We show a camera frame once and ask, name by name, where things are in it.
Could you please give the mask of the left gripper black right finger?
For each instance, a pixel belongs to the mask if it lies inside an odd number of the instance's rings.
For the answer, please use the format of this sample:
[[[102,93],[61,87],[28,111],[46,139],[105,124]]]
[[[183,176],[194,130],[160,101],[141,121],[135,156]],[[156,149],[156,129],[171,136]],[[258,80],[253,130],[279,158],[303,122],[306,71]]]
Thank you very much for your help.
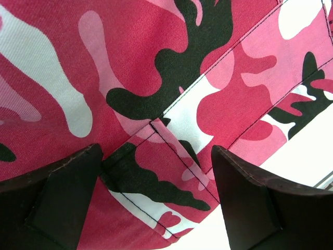
[[[231,249],[332,249],[332,191],[282,178],[218,145],[211,159]]]

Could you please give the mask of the pink camouflage trousers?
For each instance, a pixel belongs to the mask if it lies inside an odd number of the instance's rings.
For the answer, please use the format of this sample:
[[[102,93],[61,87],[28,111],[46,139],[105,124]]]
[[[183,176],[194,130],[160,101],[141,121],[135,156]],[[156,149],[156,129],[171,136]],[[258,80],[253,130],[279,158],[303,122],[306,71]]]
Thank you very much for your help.
[[[76,249],[161,249],[332,106],[332,1],[1,1],[1,182],[103,153]]]

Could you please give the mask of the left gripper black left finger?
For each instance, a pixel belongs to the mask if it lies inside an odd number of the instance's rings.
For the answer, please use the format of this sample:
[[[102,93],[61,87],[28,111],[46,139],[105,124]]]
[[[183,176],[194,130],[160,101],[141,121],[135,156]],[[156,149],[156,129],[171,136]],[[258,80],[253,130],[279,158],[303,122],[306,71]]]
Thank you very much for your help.
[[[103,157],[99,144],[1,182],[1,249],[76,249]]]

